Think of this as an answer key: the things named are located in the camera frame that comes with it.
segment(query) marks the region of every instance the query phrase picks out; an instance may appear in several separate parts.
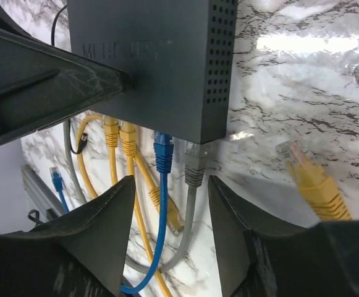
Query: gray cable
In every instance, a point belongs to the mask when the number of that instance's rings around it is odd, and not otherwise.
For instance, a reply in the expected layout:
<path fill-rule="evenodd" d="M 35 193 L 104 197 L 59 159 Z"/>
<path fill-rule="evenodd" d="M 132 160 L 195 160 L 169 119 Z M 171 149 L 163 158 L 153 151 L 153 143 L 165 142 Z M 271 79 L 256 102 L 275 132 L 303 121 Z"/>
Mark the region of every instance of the gray cable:
<path fill-rule="evenodd" d="M 74 161 L 72 160 L 72 155 L 70 152 L 70 124 L 69 121 L 64 122 L 64 147 L 65 147 L 65 157 L 69 166 L 69 173 L 72 181 L 74 182 L 75 191 L 80 199 L 81 203 L 87 203 L 86 197 L 83 194 L 82 188 L 79 185 L 79 180 L 76 175 Z"/>
<path fill-rule="evenodd" d="M 176 254 L 171 258 L 170 261 L 160 266 L 159 270 L 161 273 L 165 273 L 171 268 L 173 268 L 175 265 L 177 265 L 178 262 L 186 254 L 187 248 L 189 247 L 190 240 L 192 238 L 193 219 L 196 206 L 196 194 L 197 188 L 189 186 L 187 192 L 185 226 L 184 232 L 182 234 L 182 239 L 180 241 Z M 143 266 L 129 257 L 126 258 L 125 263 L 138 272 L 148 273 L 149 271 L 149 267 Z"/>

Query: vent grille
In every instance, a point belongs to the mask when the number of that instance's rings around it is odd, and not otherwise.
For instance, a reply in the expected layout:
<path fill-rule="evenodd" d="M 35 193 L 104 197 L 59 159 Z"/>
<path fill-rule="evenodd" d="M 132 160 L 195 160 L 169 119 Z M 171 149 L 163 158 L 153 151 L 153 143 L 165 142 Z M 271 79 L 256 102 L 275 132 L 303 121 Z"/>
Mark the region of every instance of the vent grille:
<path fill-rule="evenodd" d="M 209 7 L 205 100 L 229 101 L 237 0 L 213 0 Z"/>

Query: marble surface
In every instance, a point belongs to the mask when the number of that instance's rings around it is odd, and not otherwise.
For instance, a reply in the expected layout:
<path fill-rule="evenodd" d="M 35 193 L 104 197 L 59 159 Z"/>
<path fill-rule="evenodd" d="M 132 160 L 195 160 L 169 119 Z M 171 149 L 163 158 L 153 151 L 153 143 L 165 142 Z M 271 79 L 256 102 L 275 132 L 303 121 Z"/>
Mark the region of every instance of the marble surface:
<path fill-rule="evenodd" d="M 0 3 L 25 30 L 49 43 L 61 1 Z M 56 43 L 70 50 L 67 27 L 64 13 Z M 278 217 L 313 225 L 318 218 L 297 194 L 275 152 L 277 144 L 301 137 L 337 181 L 353 217 L 359 218 L 359 1 L 240 0 L 229 107 L 227 137 L 212 144 L 206 177 L 220 176 L 244 198 Z M 75 129 L 83 117 L 75 118 Z M 87 133 L 85 163 L 97 192 L 102 193 L 110 186 L 103 128 L 91 123 Z M 138 145 L 156 177 L 151 133 L 139 127 Z M 70 208 L 78 206 L 65 161 L 62 125 L 24 137 L 22 145 L 26 161 L 50 188 L 49 167 L 59 167 L 66 194 L 72 198 Z M 169 192 L 184 215 L 183 152 L 184 142 L 176 139 Z M 120 177 L 126 168 L 121 151 L 118 157 Z M 147 229 L 156 238 L 158 215 L 141 178 L 137 186 L 148 215 Z M 180 238 L 168 235 L 163 261 L 179 242 Z M 135 222 L 128 253 L 146 263 Z M 141 280 L 127 267 L 124 275 L 133 283 Z M 164 278 L 175 296 L 221 295 L 205 180 L 197 197 L 188 254 Z M 154 279 L 141 294 L 162 296 Z"/>

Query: blue cable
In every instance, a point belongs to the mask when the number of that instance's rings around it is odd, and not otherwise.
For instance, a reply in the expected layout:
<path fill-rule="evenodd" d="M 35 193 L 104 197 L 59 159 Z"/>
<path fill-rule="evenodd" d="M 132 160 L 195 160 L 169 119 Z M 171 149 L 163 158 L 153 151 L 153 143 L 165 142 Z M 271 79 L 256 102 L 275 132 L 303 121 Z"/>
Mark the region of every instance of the blue cable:
<path fill-rule="evenodd" d="M 121 286 L 122 292 L 126 294 L 139 293 L 147 286 L 154 273 L 158 269 L 161 254 L 163 252 L 164 240 L 166 239 L 167 213 L 168 213 L 168 173 L 171 172 L 172 155 L 174 153 L 174 145 L 172 137 L 158 132 L 154 137 L 154 152 L 156 154 L 157 171 L 160 172 L 160 219 L 159 232 L 157 236 L 156 249 L 150 265 L 149 271 L 142 282 L 134 287 L 129 288 Z"/>
<path fill-rule="evenodd" d="M 62 185 L 62 177 L 59 174 L 57 167 L 50 168 L 50 176 L 51 176 L 51 181 L 53 182 L 54 188 L 56 189 L 58 195 L 60 196 L 60 200 L 61 200 L 61 203 L 62 203 L 65 213 L 69 213 L 68 204 L 65 201 L 65 197 L 64 197 L 64 193 L 63 193 L 64 187 Z"/>

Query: black box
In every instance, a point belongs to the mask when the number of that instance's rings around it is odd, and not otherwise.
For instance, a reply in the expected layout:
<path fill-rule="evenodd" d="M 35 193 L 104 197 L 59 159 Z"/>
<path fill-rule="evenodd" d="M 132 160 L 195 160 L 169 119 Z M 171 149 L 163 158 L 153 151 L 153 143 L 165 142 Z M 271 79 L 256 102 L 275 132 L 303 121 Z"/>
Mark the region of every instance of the black box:
<path fill-rule="evenodd" d="M 225 136 L 237 0 L 68 0 L 72 52 L 129 72 L 93 110 L 205 143 Z"/>

